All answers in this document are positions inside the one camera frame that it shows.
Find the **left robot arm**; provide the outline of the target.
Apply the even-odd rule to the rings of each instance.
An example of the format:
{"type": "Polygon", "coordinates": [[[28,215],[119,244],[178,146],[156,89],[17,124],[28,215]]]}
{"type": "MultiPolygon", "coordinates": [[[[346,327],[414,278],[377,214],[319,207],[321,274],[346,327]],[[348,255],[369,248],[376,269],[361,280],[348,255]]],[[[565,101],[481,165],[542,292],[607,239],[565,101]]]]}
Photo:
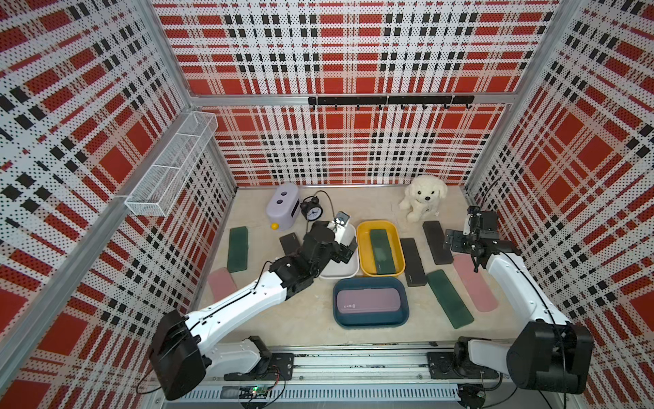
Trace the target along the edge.
{"type": "Polygon", "coordinates": [[[211,306],[186,315],[164,315],[147,357],[167,400],[177,400],[218,368],[223,375],[267,372],[272,356],[260,337],[240,343],[224,337],[263,311],[284,303],[313,284],[330,262],[348,263],[358,248],[355,237],[336,222],[316,222],[290,255],[265,262],[255,281],[211,306]]]}

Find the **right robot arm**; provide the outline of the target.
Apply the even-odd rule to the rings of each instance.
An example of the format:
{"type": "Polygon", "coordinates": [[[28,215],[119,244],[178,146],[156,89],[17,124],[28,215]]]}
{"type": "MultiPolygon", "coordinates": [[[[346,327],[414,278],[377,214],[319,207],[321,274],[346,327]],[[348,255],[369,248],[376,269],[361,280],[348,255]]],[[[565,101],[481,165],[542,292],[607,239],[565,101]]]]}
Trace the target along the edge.
{"type": "Polygon", "coordinates": [[[468,209],[463,230],[427,233],[433,250],[468,254],[475,270],[485,269],[502,287],[525,326],[512,345],[462,337],[452,364],[488,367],[507,374],[523,390],[580,395],[586,389],[594,340],[588,329],[573,325],[549,301],[514,243],[501,240],[497,213],[468,209]]]}

